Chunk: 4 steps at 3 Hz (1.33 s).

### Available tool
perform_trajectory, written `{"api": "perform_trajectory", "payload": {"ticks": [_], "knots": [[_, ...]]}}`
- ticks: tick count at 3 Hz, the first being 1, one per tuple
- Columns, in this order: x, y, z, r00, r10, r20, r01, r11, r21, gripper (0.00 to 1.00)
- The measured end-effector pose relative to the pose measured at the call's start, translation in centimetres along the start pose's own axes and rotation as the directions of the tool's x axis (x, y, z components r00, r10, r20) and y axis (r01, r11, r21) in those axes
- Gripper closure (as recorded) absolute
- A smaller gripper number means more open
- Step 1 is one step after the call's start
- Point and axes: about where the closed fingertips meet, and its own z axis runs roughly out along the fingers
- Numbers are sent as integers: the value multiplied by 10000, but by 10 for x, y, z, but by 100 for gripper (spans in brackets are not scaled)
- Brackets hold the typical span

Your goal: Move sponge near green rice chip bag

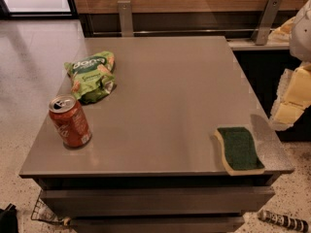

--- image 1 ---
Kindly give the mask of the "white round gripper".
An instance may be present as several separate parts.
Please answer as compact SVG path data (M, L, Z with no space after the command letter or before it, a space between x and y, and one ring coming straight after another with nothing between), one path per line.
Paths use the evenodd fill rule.
M311 106L311 0L268 36L269 43L290 43L290 53L302 62L282 74L269 123L276 131L293 127Z

